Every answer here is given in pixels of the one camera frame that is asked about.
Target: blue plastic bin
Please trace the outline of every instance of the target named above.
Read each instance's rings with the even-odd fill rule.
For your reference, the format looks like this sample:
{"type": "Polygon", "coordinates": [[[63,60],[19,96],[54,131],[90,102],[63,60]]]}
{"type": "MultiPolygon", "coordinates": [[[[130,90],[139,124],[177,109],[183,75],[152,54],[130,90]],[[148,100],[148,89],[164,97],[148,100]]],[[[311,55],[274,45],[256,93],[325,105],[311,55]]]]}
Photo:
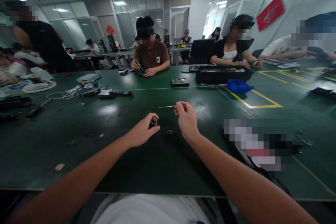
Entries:
{"type": "Polygon", "coordinates": [[[253,86],[247,85],[243,80],[227,80],[226,86],[232,93],[247,93],[253,86]]]}

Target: red sign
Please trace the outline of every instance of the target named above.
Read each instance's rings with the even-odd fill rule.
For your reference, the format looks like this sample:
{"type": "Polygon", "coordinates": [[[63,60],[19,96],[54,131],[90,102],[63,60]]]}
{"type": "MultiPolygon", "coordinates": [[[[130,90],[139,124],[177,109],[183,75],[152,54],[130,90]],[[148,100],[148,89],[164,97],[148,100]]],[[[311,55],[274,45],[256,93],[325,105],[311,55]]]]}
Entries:
{"type": "Polygon", "coordinates": [[[113,36],[114,29],[111,26],[108,26],[106,31],[113,36]]]}
{"type": "Polygon", "coordinates": [[[257,24],[261,32],[269,26],[275,19],[285,13],[282,0],[273,0],[258,16],[257,24]]]}

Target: white top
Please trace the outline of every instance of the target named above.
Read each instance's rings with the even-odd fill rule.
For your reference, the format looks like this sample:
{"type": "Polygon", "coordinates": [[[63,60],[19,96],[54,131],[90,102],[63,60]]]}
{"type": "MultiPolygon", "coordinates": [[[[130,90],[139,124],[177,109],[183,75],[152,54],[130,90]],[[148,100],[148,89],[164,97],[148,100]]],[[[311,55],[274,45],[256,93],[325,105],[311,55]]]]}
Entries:
{"type": "Polygon", "coordinates": [[[215,41],[218,41],[218,40],[222,40],[223,37],[221,35],[219,35],[219,39],[218,40],[216,40],[216,37],[214,37],[214,39],[215,39],[215,41]]]}
{"type": "Polygon", "coordinates": [[[291,35],[278,38],[277,40],[274,40],[271,44],[269,44],[260,55],[271,56],[286,53],[289,51],[307,50],[307,46],[294,46],[294,43],[296,42],[300,43],[300,41],[292,41],[291,35]]]}
{"type": "Polygon", "coordinates": [[[119,201],[104,206],[106,207],[104,212],[99,213],[102,205],[106,203],[105,200],[99,206],[91,224],[189,224],[198,221],[210,224],[204,211],[193,197],[149,194],[122,196],[119,201]]]}
{"type": "Polygon", "coordinates": [[[27,60],[30,60],[30,61],[34,62],[36,65],[39,65],[39,66],[42,66],[42,65],[46,64],[46,62],[41,57],[35,57],[35,56],[30,55],[30,54],[25,53],[25,52],[24,53],[23,52],[16,52],[14,54],[14,56],[16,58],[21,58],[21,59],[25,58],[27,60]]]}
{"type": "Polygon", "coordinates": [[[237,50],[230,51],[230,52],[224,52],[224,56],[222,57],[223,60],[232,61],[234,57],[236,57],[238,54],[237,50]]]}

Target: brown t-shirt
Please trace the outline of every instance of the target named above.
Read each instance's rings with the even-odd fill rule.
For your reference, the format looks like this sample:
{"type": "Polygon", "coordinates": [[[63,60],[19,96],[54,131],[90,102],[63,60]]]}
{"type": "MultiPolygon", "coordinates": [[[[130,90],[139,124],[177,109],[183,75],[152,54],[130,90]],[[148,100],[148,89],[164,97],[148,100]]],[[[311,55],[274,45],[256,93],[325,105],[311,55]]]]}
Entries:
{"type": "Polygon", "coordinates": [[[169,60],[167,46],[162,42],[155,42],[152,49],[145,45],[139,45],[134,52],[134,59],[137,59],[141,67],[153,68],[160,66],[169,60]]]}

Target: black shirt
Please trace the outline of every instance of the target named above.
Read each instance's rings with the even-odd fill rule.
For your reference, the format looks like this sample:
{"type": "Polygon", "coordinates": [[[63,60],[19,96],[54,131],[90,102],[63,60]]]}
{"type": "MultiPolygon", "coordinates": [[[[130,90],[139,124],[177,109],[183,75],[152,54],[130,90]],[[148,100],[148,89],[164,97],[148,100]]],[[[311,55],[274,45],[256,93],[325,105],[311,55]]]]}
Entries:
{"type": "MultiPolygon", "coordinates": [[[[217,58],[223,58],[224,56],[224,46],[227,37],[224,37],[222,40],[218,40],[213,46],[211,56],[217,56],[217,58]]],[[[242,52],[248,50],[248,44],[246,40],[237,40],[237,56],[240,56],[242,52]]],[[[242,61],[243,59],[235,60],[237,57],[233,59],[233,61],[242,61]]]]}
{"type": "Polygon", "coordinates": [[[24,30],[42,59],[48,62],[52,70],[56,72],[75,71],[75,63],[66,53],[54,28],[45,22],[19,22],[17,24],[24,30]]]}
{"type": "Polygon", "coordinates": [[[187,40],[185,37],[181,38],[183,43],[190,43],[191,37],[188,37],[187,40]]]}

